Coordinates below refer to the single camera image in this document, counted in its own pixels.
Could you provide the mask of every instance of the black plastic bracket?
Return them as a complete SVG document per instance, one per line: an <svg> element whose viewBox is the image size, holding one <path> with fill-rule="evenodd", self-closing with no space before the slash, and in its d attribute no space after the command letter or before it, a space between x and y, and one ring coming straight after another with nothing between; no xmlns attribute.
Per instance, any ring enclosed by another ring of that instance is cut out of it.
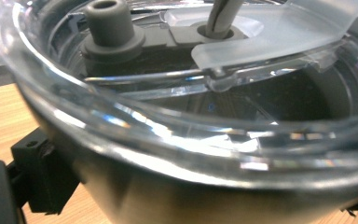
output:
<svg viewBox="0 0 358 224"><path fill-rule="evenodd" d="M34 213L59 214L79 181L55 146L36 129L11 151L15 167L9 166L9 171L14 175L13 189L18 205L28 201Z"/></svg>

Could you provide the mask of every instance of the translucent plastic tab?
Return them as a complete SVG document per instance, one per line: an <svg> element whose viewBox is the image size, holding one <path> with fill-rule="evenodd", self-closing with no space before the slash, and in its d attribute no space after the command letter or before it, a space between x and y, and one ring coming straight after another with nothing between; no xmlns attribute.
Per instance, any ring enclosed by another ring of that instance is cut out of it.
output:
<svg viewBox="0 0 358 224"><path fill-rule="evenodd" d="M170 25L178 25L185 23L180 18L189 18L191 14L192 20L201 20L210 10L210 7L174 10L166 20ZM263 30L243 40L198 45L192 57L200 68L208 68L315 49L342 38L357 16L358 0L289 0L281 6L243 6L237 21L257 21L262 24L257 27ZM246 24L234 21L234 25L243 25L246 30Z"/></svg>

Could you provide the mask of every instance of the gray cable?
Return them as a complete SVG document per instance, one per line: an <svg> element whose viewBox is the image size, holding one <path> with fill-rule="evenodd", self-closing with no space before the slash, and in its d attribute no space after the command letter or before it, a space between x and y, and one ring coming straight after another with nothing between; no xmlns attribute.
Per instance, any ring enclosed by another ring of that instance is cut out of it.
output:
<svg viewBox="0 0 358 224"><path fill-rule="evenodd" d="M242 3L242 0L214 0L206 25L206 36L212 39L226 38Z"/></svg>

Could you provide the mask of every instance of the gray rubber spout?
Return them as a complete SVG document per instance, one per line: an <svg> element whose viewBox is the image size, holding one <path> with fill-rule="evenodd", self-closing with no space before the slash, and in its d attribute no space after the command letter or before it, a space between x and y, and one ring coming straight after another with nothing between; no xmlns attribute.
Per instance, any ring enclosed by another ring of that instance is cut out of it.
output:
<svg viewBox="0 0 358 224"><path fill-rule="evenodd" d="M227 38L242 3L242 0L214 0L205 35L211 39Z"/></svg>
<svg viewBox="0 0 358 224"><path fill-rule="evenodd" d="M134 36L131 14L124 0L91 2L85 15L92 38L99 46L119 47Z"/></svg>

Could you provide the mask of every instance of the wooden table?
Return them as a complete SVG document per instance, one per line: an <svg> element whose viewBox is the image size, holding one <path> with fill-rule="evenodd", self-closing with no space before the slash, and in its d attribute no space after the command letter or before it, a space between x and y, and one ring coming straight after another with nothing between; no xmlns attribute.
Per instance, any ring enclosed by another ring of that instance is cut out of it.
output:
<svg viewBox="0 0 358 224"><path fill-rule="evenodd" d="M14 84L0 87L0 160L6 164L13 159L10 147L37 127ZM31 213L23 207L28 223L109 223L83 186L79 186L59 216ZM358 223L357 217L336 211L311 224Z"/></svg>

